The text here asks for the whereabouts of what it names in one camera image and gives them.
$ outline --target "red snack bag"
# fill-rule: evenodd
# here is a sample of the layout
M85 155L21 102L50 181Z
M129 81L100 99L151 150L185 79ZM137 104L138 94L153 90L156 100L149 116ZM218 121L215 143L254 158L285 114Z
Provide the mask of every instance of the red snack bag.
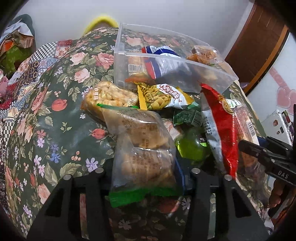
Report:
M202 117L208 143L218 168L236 177L238 165L237 134L234 113L223 95L212 87L201 84Z

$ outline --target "plastic bin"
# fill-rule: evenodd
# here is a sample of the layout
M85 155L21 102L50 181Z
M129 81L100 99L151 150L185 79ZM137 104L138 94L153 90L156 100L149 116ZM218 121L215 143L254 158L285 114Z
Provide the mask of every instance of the plastic bin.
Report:
M142 47L169 45L181 58L141 53ZM129 58L143 58L143 61L157 61L164 65L174 66L174 70L155 80L156 84L178 86L183 91L200 92L200 83L206 83L223 93L235 80L232 71L210 67L185 59L190 56L193 45L209 46L207 43L174 31L143 25L120 23L114 48L114 83L125 89L136 89L136 85L126 82Z

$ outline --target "floral tablecloth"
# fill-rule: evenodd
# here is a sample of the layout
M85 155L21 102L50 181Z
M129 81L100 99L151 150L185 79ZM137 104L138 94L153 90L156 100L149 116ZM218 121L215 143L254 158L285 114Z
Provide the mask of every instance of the floral tablecloth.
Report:
M80 105L92 86L101 80L113 81L113 48L117 32L116 28L100 28L79 40L64 41L56 47L58 61L47 62L46 70L34 86L26 79L16 93L18 98L26 89L29 95L13 117L4 168L7 213L24 236L61 177L86 175L113 157L116 142L104 123L95 122ZM180 40L168 36L131 34L126 38L132 45L135 42L149 45L152 41L180 45ZM38 61L30 59L30 64ZM34 72L31 66L26 67L25 73L28 71ZM257 134L264 135L239 85L232 84L225 95L241 99L248 105ZM106 206L116 240L180 240L190 201L189 196L148 197L140 203L111 208L106 199ZM256 198L254 206L263 217L266 210ZM81 196L81 211L84 209L85 199ZM82 235L87 237L83 222Z

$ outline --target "checkered fabric pattern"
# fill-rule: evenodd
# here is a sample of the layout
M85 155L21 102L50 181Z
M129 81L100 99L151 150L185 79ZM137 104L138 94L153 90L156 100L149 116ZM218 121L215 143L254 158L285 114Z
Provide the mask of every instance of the checkered fabric pattern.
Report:
M13 125L14 125L14 121L4 123L3 140L4 140L5 148L7 147L7 143L8 143L8 140L9 140L10 133L12 131Z
M35 53L32 54L30 62L42 60L44 58L54 58L56 47L58 42L52 42L49 44L42 45Z

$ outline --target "silver bolt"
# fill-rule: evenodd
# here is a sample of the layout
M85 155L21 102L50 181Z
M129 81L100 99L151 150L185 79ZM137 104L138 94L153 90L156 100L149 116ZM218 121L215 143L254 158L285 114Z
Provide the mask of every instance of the silver bolt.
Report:
M66 174L65 176L63 176L64 180L70 180L71 179L71 175L70 174Z
M230 176L229 174L224 176L226 181L231 181L232 180L232 176Z
M199 174L200 173L200 169L199 168L192 168L191 171L194 173L194 174Z
M102 167L98 167L97 169L95 169L96 173L102 173L104 171L104 168Z

